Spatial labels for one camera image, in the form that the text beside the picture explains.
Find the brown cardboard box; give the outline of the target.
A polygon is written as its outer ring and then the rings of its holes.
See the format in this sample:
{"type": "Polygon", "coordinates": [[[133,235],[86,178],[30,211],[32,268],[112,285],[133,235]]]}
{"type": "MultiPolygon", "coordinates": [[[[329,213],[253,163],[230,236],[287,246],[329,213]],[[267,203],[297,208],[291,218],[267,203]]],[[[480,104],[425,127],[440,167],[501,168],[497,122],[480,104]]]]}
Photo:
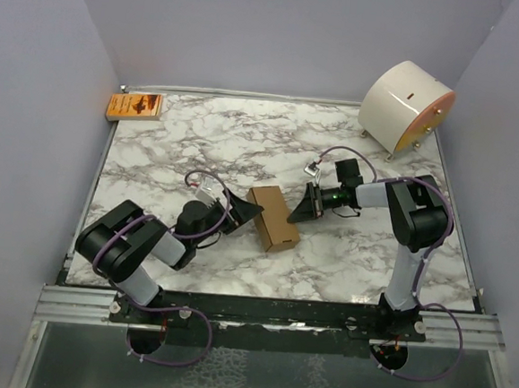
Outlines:
{"type": "Polygon", "coordinates": [[[252,187],[247,200],[263,208],[253,221],[265,252],[282,252],[296,247],[300,234],[296,225],[287,222],[290,210],[278,186],[252,187]]]}

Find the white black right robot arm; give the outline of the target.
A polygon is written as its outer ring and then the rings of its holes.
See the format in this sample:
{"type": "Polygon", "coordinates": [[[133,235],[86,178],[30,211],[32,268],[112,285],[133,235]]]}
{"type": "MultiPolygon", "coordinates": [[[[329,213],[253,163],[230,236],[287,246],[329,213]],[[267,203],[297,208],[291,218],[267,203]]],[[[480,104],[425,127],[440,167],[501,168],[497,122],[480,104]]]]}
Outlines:
{"type": "Polygon", "coordinates": [[[392,341],[418,321],[421,282],[436,248],[453,232],[452,208],[431,175],[366,184],[356,160],[339,160],[334,166],[340,185],[328,189],[316,182],[306,184],[305,194],[287,222],[318,220],[324,211],[346,206],[355,212],[388,210],[398,254],[372,327],[382,339],[392,341]]]}

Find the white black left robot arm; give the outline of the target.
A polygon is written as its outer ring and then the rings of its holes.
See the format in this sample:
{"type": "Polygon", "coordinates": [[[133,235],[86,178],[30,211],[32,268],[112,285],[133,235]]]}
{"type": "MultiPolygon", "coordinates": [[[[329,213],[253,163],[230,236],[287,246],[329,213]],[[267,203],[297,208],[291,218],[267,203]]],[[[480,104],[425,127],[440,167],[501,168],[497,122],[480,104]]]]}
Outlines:
{"type": "Polygon", "coordinates": [[[183,205],[173,228],[131,200],[91,223],[78,236],[74,251],[93,271],[131,300],[130,312],[143,324],[154,323],[161,312],[156,298],[163,288],[143,268],[153,254],[173,270],[185,268],[213,235],[228,235],[259,216],[264,208],[224,190],[227,201],[205,203],[199,195],[183,205]]]}

